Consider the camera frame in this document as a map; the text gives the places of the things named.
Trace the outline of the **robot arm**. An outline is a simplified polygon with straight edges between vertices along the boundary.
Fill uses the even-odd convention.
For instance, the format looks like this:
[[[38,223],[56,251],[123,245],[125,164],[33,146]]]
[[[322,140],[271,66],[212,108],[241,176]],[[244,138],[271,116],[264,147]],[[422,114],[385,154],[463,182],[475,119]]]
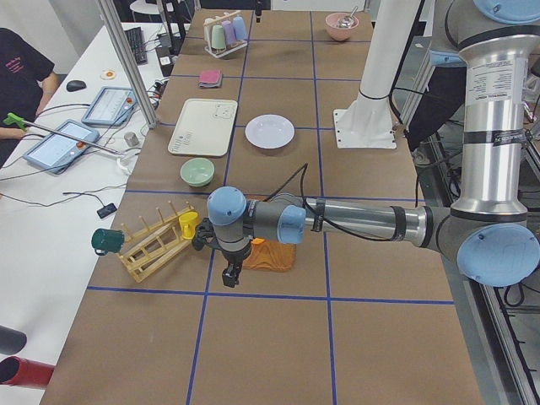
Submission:
[[[470,279],[505,287],[539,263],[539,242],[518,200],[523,85],[539,43],[536,1],[439,1],[433,64],[467,68],[460,197],[448,208],[370,207],[325,198],[278,194],[249,200],[223,186],[208,197],[208,216],[193,247],[222,252],[226,286],[239,282],[256,238],[298,244],[305,230],[339,230],[371,241],[406,240],[439,252]]]

